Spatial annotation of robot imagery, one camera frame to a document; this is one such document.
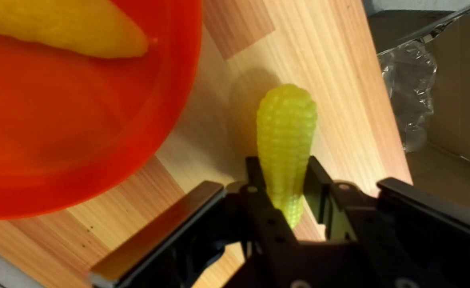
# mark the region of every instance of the corn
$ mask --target corn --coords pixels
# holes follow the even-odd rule
[[[316,105],[294,85],[270,89],[257,110],[257,155],[267,193],[294,227],[302,214],[302,185],[316,125]]]
[[[148,46],[110,0],[0,0],[0,35],[96,57],[142,56]]]

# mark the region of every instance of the wooden surface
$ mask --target wooden surface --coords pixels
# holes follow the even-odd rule
[[[88,286],[86,270],[203,179],[241,181],[254,115],[278,83],[318,102],[313,153],[339,179],[374,193],[409,181],[359,0],[204,0],[198,77],[179,123],[137,174],[70,209],[0,222],[0,254],[43,286]],[[310,217],[300,238],[319,238]],[[198,286],[220,286],[240,264],[232,246]]]

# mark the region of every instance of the red bowl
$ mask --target red bowl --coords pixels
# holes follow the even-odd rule
[[[148,160],[193,83],[200,0],[115,0],[156,43],[92,59],[0,37],[0,219],[84,201]]]

